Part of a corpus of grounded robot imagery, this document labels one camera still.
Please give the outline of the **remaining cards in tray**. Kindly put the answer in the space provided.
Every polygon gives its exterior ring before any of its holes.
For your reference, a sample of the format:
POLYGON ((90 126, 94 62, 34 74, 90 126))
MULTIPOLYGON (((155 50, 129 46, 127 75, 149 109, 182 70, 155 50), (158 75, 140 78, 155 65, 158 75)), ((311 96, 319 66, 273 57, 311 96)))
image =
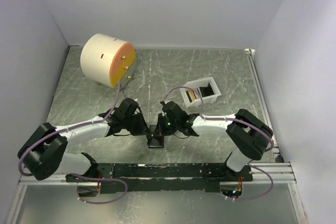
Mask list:
POLYGON ((190 103, 200 99, 200 96, 193 90, 186 90, 186 95, 190 103))

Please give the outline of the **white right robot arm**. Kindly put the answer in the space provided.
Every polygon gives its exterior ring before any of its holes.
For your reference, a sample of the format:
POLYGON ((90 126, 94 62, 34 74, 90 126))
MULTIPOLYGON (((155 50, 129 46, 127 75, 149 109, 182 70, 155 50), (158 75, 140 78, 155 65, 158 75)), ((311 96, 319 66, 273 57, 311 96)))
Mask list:
POLYGON ((173 102, 161 102, 162 114, 153 139, 164 140, 165 136, 179 131, 186 137, 202 135, 228 135, 236 149, 229 155, 223 167, 223 176, 230 181, 240 176, 241 170, 251 161, 261 160, 270 151, 274 142, 273 131, 246 109, 227 116, 205 116, 201 113, 187 114, 173 102))

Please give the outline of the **black card holder wallet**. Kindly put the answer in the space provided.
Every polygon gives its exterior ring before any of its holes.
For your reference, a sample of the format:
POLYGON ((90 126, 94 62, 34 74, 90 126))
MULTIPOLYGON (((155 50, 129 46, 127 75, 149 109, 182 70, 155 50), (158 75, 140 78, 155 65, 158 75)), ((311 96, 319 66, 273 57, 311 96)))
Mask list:
POLYGON ((147 146, 148 148, 164 148, 164 135, 148 135, 147 146))

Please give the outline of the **white card tray box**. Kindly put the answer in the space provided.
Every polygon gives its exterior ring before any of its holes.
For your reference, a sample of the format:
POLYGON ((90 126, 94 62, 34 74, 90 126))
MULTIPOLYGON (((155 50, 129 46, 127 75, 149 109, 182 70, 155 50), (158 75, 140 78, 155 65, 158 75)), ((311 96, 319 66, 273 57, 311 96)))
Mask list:
MULTIPOLYGON (((191 88, 193 91, 196 90, 201 95, 204 104, 214 103, 217 98, 222 95, 213 77, 189 81, 184 86, 191 88)), ((202 104, 200 99, 197 99, 191 103, 189 102, 186 95, 186 90, 189 89, 180 88, 180 93, 183 97, 186 107, 190 108, 200 106, 202 104)))

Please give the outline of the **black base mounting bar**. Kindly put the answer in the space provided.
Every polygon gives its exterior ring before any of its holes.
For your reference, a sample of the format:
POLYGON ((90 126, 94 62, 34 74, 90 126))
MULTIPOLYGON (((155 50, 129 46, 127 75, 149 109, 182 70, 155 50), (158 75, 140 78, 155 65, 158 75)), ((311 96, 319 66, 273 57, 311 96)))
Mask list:
POLYGON ((217 193, 221 190, 220 183, 237 185, 240 178, 244 182, 253 180, 248 166, 233 172, 224 163, 99 163, 85 176, 120 179, 127 184, 129 192, 204 190, 217 193))

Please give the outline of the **white corner bracket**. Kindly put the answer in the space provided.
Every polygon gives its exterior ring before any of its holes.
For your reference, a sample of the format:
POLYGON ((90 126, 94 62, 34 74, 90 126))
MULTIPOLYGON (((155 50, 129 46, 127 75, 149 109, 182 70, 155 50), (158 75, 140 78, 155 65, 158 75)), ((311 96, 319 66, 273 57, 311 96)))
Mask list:
POLYGON ((251 49, 251 48, 246 48, 246 49, 244 49, 244 52, 247 54, 247 55, 250 55, 250 56, 254 56, 254 54, 255 54, 255 49, 251 49))

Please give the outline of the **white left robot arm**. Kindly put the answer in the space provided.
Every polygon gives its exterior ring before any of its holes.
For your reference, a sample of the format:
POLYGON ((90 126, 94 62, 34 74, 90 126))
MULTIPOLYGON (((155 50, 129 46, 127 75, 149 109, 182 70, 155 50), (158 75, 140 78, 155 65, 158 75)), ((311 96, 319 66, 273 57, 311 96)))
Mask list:
POLYGON ((66 126, 41 124, 18 151, 19 168, 25 166, 34 176, 44 180, 53 175, 60 167, 65 167, 64 156, 68 150, 80 143, 116 135, 126 130, 132 136, 151 136, 139 104, 130 98, 122 100, 116 108, 96 117, 66 126))

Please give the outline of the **round cream mini drawer cabinet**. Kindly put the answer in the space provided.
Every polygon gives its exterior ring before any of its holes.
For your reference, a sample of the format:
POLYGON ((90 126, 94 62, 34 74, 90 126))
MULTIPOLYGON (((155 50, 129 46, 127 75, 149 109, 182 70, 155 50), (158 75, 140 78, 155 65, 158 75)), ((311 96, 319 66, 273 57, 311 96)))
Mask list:
POLYGON ((107 87, 124 87, 131 79, 136 66, 134 46, 127 41, 104 34, 93 35, 80 55, 84 75, 107 87))

